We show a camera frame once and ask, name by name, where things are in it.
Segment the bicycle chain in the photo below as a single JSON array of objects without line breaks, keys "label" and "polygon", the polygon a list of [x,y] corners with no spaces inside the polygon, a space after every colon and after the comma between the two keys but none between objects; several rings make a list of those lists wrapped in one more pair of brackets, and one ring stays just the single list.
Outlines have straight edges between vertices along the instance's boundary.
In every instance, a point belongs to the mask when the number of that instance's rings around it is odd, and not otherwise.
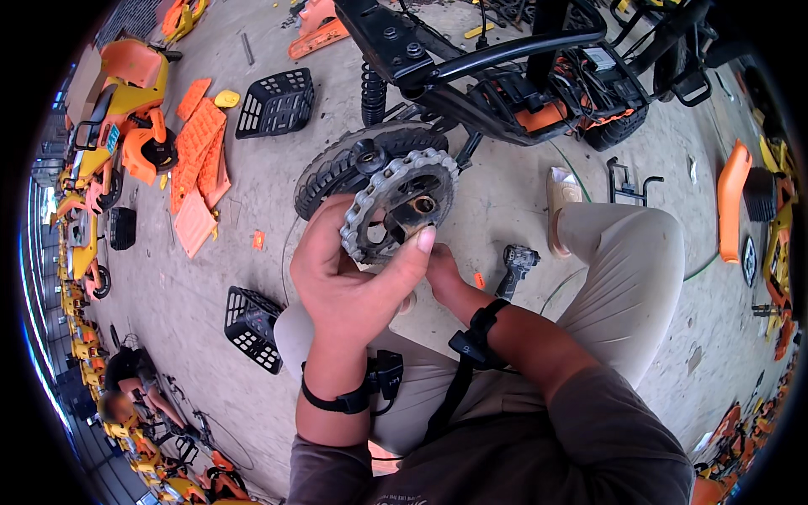
[{"label": "bicycle chain", "polygon": [[345,225],[340,229],[339,234],[343,238],[343,248],[352,259],[361,263],[386,263],[393,257],[392,254],[369,255],[366,251],[361,250],[356,241],[359,236],[357,229],[365,219],[372,218],[372,215],[368,215],[368,211],[377,201],[385,198],[386,192],[397,191],[411,170],[420,169],[427,165],[442,166],[448,171],[452,180],[452,187],[446,193],[447,201],[441,203],[443,211],[440,214],[439,222],[436,222],[436,226],[440,226],[444,221],[454,203],[457,188],[460,184],[460,179],[458,178],[460,171],[457,167],[457,162],[442,149],[434,150],[430,147],[425,150],[410,151],[405,158],[396,158],[388,163],[384,169],[373,174],[368,186],[356,193],[353,206],[345,213]]}]

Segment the power tool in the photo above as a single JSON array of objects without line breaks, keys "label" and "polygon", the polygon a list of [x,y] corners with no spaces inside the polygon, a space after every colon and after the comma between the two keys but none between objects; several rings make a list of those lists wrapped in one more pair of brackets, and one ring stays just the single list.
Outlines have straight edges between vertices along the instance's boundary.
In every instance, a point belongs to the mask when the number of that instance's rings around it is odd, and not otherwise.
[{"label": "power tool", "polygon": [[510,301],[516,291],[516,283],[523,280],[530,269],[539,264],[541,257],[539,253],[529,247],[511,244],[510,246],[505,246],[503,261],[505,262],[507,274],[499,283],[494,295]]}]

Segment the black plastic basket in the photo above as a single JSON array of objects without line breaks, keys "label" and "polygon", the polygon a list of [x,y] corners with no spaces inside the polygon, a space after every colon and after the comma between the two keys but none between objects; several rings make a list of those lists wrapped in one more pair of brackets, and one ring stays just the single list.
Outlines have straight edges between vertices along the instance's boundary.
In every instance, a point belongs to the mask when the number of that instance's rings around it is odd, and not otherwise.
[{"label": "black plastic basket", "polygon": [[135,245],[137,213],[130,208],[115,207],[109,211],[109,246],[127,250]]},{"label": "black plastic basket", "polygon": [[250,84],[236,123],[236,138],[275,137],[306,126],[314,105],[309,69],[294,69]]},{"label": "black plastic basket", "polygon": [[255,291],[236,286],[227,291],[225,337],[272,374],[280,372],[283,363],[272,333],[281,311]]}]

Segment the brown shirt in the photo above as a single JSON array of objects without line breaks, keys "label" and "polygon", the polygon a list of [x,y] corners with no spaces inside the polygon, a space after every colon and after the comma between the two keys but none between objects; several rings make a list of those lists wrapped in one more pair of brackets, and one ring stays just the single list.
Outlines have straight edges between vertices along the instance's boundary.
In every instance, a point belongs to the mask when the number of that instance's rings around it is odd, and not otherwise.
[{"label": "brown shirt", "polygon": [[610,368],[579,372],[549,411],[470,419],[373,477],[366,446],[295,438],[288,503],[688,505],[695,474],[676,438]]}]

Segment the shirt sleeve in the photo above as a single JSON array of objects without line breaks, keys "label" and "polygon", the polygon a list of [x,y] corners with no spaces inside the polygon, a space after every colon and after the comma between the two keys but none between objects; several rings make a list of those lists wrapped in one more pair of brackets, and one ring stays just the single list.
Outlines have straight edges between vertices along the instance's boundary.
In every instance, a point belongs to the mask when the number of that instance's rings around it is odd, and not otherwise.
[{"label": "shirt sleeve", "polygon": [[592,503],[690,501],[692,463],[673,434],[608,367],[569,379],[549,406],[556,437],[570,459],[568,478]]},{"label": "shirt sleeve", "polygon": [[372,477],[368,445],[327,447],[295,436],[287,503],[352,503]]}]

